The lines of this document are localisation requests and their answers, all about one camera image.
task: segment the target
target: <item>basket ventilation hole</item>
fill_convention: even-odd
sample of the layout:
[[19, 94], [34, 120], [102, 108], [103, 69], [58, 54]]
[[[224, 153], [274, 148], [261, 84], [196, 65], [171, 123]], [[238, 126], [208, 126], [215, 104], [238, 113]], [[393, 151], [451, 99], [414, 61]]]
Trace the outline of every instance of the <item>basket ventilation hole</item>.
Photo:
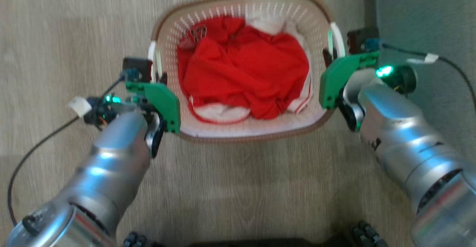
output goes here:
[[279, 10], [279, 15], [280, 15], [280, 16], [283, 16], [283, 11], [284, 11], [284, 7], [285, 7], [285, 6], [286, 6], [285, 3], [282, 3], [282, 4], [281, 4], [281, 10]]
[[286, 17], [289, 16], [289, 13], [291, 12], [291, 9], [292, 9], [292, 8], [293, 8], [293, 3], [291, 3], [291, 4], [289, 5], [289, 8], [287, 9], [287, 12], [286, 12]]
[[187, 27], [187, 29], [190, 29], [189, 23], [187, 23], [183, 17], [180, 17], [180, 21], [185, 25], [185, 27]]
[[174, 23], [174, 26], [180, 30], [181, 33], [185, 33], [185, 29], [183, 29], [183, 27], [181, 27], [177, 22]]
[[277, 3], [274, 4], [273, 15], [277, 15]]
[[187, 18], [190, 20], [192, 25], [195, 25], [195, 20], [192, 19], [192, 16], [190, 14], [187, 15]]
[[296, 14], [299, 13], [299, 9], [300, 9], [300, 8], [301, 8], [301, 5], [298, 5], [298, 6], [296, 7], [296, 9], [294, 10], [293, 15], [291, 16], [291, 19], [294, 19], [294, 17], [296, 16]]
[[304, 17], [304, 15], [306, 15], [307, 12], [308, 12], [308, 10], [305, 9], [305, 10], [302, 12], [302, 14], [297, 18], [296, 22], [301, 21], [301, 19]]

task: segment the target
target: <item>black cable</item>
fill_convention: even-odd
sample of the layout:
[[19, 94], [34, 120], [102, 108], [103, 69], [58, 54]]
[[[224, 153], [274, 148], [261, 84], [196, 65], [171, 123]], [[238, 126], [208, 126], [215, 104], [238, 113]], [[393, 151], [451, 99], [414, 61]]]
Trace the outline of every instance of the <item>black cable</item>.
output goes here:
[[[110, 92], [112, 91], [112, 89], [114, 89], [114, 87], [116, 87], [121, 81], [124, 81], [125, 79], [125, 76], [124, 74], [121, 75], [119, 77], [119, 79], [117, 81], [115, 81], [101, 96], [100, 96], [100, 99], [98, 101], [102, 101], [104, 99], [104, 97]], [[94, 105], [92, 110], [96, 110], [97, 106]], [[39, 147], [41, 147], [41, 145], [44, 144], [44, 142], [48, 141], [51, 137], [54, 137], [55, 135], [57, 135], [59, 132], [61, 132], [62, 130], [66, 129], [68, 126], [70, 126], [71, 124], [73, 124], [75, 121], [77, 121], [79, 119], [78, 116], [76, 116], [75, 118], [72, 118], [70, 121], [68, 121], [67, 123], [65, 123], [64, 125], [62, 125], [60, 128], [54, 130], [51, 134], [47, 135], [46, 137], [44, 137], [43, 139], [40, 140], [40, 142], [38, 142], [36, 145], [34, 145], [28, 152], [27, 154], [22, 158], [22, 160], [19, 162], [19, 164], [17, 165], [17, 167], [15, 168], [15, 170], [13, 171], [13, 174], [12, 176], [10, 177], [10, 181], [9, 181], [9, 184], [8, 184], [8, 190], [7, 190], [7, 207], [8, 207], [8, 213], [10, 214], [10, 219], [12, 220], [12, 223], [13, 223], [13, 226], [16, 226], [17, 225], [17, 220], [15, 218], [15, 214], [13, 213], [13, 206], [12, 206], [12, 190], [13, 190], [13, 183], [15, 182], [15, 178], [17, 177], [17, 174], [18, 172], [20, 171], [20, 169], [22, 168], [23, 164], [28, 160], [28, 158], [31, 156], [31, 154], [33, 154], [33, 152], [35, 150], [37, 150]]]
[[[427, 52], [409, 51], [409, 50], [405, 50], [405, 49], [398, 48], [398, 47], [388, 45], [388, 44], [382, 44], [382, 47], [385, 48], [385, 49], [396, 51], [396, 52], [418, 55], [420, 57], [426, 57], [426, 55], [428, 54]], [[453, 69], [455, 69], [459, 73], [459, 76], [461, 76], [463, 78], [464, 82], [466, 83], [466, 86], [468, 86], [468, 88], [469, 88], [469, 92], [471, 93], [471, 99], [473, 100], [473, 106], [476, 110], [476, 94], [475, 94], [473, 86], [471, 85], [471, 82], [469, 81], [468, 76], [466, 76], [464, 71], [457, 64], [455, 64], [453, 61], [447, 59], [446, 57], [438, 56], [437, 60], [440, 60], [442, 62], [445, 62], [446, 64], [449, 64]]]
[[28, 160], [28, 158], [33, 154], [37, 148], [39, 148], [41, 145], [43, 145], [44, 142], [48, 141], [51, 137], [54, 137], [56, 134], [73, 124], [75, 121], [79, 119], [78, 116], [72, 118], [70, 121], [62, 125], [60, 128], [54, 130], [51, 134], [47, 135], [45, 138], [41, 139], [40, 142], [38, 142], [36, 145], [34, 145], [28, 152], [27, 154], [22, 158], [22, 160], [19, 162], [15, 170], [13, 171], [12, 177], [10, 177], [10, 182], [8, 184], [8, 191], [7, 191], [7, 206], [8, 206], [8, 212], [10, 214], [10, 219], [12, 220], [13, 225], [17, 225], [17, 220], [15, 219], [15, 214], [13, 213], [13, 207], [12, 207], [12, 189], [13, 189], [13, 182], [15, 181], [15, 178], [17, 177], [17, 174], [19, 170], [22, 168], [23, 164]]

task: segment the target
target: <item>laundry basket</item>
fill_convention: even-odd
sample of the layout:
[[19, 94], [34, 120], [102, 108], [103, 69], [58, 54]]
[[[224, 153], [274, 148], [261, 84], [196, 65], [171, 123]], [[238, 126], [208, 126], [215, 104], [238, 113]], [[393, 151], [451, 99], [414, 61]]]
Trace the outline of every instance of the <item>laundry basket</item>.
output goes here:
[[[177, 73], [177, 45], [185, 32], [195, 23], [216, 16], [231, 15], [245, 18], [263, 13], [282, 16], [296, 23], [311, 51], [310, 67], [314, 96], [299, 114], [284, 113], [273, 120], [247, 120], [229, 125], [204, 123], [189, 111], [187, 98], [180, 89]], [[327, 9], [318, 0], [207, 0], [190, 3], [168, 12], [159, 20], [152, 34], [148, 57], [153, 61], [152, 77], [167, 73], [168, 88], [180, 100], [180, 135], [199, 141], [243, 141], [276, 138], [303, 133], [323, 125], [332, 110], [325, 110], [318, 101], [319, 80], [326, 69], [322, 50], [328, 45], [332, 23]]]

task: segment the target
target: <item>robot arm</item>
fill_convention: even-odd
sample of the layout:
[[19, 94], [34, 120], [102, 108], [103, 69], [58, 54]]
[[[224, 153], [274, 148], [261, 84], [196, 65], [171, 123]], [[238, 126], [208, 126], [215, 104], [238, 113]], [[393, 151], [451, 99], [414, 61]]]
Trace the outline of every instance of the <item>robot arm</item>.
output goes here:
[[150, 166], [153, 132], [141, 113], [117, 117], [58, 196], [19, 222], [7, 246], [115, 246], [119, 221]]
[[470, 167], [404, 96], [379, 84], [359, 92], [360, 138], [405, 191], [415, 212], [418, 246], [471, 246], [476, 240], [476, 192]]

